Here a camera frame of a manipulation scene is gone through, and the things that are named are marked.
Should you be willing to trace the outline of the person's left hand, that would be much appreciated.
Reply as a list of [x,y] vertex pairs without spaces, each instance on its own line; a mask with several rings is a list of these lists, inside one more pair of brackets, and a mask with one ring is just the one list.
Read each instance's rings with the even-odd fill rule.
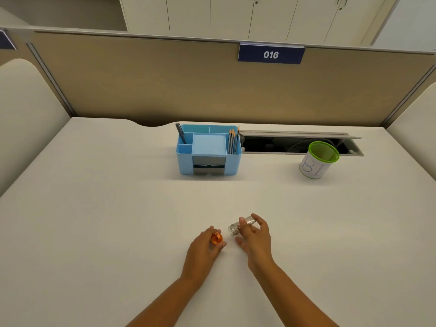
[[215,260],[219,254],[213,254],[213,247],[210,248],[212,233],[220,232],[210,226],[202,231],[190,244],[184,260],[181,279],[189,281],[196,290],[199,290],[209,275]]

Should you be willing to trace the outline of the person's right hand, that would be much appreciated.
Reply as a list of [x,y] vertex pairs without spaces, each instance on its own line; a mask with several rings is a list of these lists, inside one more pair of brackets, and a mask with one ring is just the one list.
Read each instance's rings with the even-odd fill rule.
[[244,238],[248,242],[248,267],[253,274],[258,274],[264,267],[274,263],[270,232],[258,231],[259,228],[248,225],[243,217],[240,217],[238,221],[240,223],[240,233],[236,238]]

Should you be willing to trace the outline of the clear plastic bottle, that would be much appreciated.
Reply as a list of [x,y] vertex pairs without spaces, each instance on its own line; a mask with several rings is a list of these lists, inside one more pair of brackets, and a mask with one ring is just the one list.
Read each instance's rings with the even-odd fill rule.
[[[253,224],[256,223],[255,219],[252,216],[248,216],[248,217],[244,218],[244,220],[246,221],[246,223],[248,225],[253,225]],[[229,234],[232,237],[237,236],[240,233],[240,223],[239,223],[239,221],[234,223],[234,224],[232,224],[232,225],[230,225],[228,227],[228,232],[229,232]]]

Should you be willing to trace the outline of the person's right forearm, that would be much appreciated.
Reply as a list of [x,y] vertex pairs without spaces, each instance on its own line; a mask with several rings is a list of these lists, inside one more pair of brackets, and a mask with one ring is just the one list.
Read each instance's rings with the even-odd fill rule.
[[248,266],[285,327],[339,327],[273,260]]

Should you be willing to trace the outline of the person's left forearm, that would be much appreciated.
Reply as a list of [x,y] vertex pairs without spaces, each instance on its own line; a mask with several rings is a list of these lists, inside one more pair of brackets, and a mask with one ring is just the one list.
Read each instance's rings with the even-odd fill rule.
[[174,327],[204,280],[180,277],[125,327]]

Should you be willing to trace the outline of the white cup with green rim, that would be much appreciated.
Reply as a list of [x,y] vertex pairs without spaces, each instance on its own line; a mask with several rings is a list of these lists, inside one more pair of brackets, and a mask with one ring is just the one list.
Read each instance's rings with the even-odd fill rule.
[[320,179],[339,158],[340,154],[333,145],[315,141],[309,144],[308,151],[299,164],[299,170],[310,179]]

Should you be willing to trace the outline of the light blue desk organizer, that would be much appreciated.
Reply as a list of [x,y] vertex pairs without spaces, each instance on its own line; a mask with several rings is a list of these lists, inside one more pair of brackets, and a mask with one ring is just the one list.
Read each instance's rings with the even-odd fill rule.
[[182,175],[237,175],[242,146],[240,137],[236,154],[227,154],[229,131],[237,126],[181,125],[187,144],[178,135],[176,156]]

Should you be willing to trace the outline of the beige desk partition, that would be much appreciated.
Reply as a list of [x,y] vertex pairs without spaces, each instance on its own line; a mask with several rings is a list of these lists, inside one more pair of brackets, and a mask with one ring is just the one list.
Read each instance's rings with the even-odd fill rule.
[[35,32],[79,117],[380,126],[436,55],[307,47],[300,64],[239,62],[238,43]]

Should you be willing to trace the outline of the blue desk number sign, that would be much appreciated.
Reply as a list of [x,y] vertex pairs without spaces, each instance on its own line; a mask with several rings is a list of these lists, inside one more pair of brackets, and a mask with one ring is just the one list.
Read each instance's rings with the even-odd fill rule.
[[241,42],[238,62],[301,64],[305,50],[304,46]]
[[4,29],[0,29],[0,50],[17,50],[12,39]]

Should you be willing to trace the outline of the white rounded side panel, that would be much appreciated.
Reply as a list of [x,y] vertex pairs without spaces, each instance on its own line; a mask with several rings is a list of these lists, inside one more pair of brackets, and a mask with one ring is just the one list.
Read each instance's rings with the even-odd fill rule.
[[0,197],[69,120],[35,65],[0,66]]
[[436,82],[387,131],[436,180]]

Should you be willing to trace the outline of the white cabinet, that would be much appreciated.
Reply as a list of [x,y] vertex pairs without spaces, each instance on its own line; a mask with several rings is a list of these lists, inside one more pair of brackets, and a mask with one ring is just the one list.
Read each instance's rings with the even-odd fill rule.
[[129,33],[370,45],[397,0],[120,0]]

